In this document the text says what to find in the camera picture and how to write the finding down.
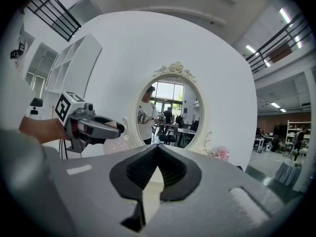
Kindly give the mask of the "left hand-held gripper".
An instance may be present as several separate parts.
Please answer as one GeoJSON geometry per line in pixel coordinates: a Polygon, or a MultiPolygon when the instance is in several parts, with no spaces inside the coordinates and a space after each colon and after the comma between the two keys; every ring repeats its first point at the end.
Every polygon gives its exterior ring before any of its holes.
{"type": "Polygon", "coordinates": [[[88,145],[103,144],[106,139],[116,139],[125,133],[123,124],[113,119],[97,116],[93,104],[86,102],[75,92],[63,91],[57,101],[55,114],[64,127],[70,145],[67,151],[82,153],[88,145]],[[84,124],[86,135],[75,138],[72,134],[72,122],[84,124]]]}

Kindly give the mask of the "person's left hand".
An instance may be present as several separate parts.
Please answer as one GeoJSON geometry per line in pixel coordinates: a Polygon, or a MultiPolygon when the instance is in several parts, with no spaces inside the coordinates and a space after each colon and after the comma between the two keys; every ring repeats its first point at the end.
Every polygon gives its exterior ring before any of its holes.
{"type": "Polygon", "coordinates": [[[85,125],[80,122],[72,122],[71,124],[73,137],[79,138],[86,135],[85,125]]]}

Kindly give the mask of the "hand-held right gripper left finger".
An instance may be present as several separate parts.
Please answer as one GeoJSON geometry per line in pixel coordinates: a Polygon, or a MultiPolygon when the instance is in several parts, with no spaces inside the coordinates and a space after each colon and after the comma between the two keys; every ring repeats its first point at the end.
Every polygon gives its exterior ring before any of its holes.
{"type": "Polygon", "coordinates": [[[110,155],[61,160],[44,147],[50,177],[71,214],[79,237],[158,237],[146,223],[143,190],[156,165],[156,146],[110,155]]]}

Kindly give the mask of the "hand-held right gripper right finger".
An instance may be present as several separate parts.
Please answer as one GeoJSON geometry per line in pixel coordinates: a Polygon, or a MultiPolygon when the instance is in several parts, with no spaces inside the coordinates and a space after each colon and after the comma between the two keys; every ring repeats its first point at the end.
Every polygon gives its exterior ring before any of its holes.
{"type": "Polygon", "coordinates": [[[187,171],[170,194],[186,194],[159,207],[161,237],[295,237],[292,215],[301,202],[288,203],[237,166],[171,146],[187,171]]]}

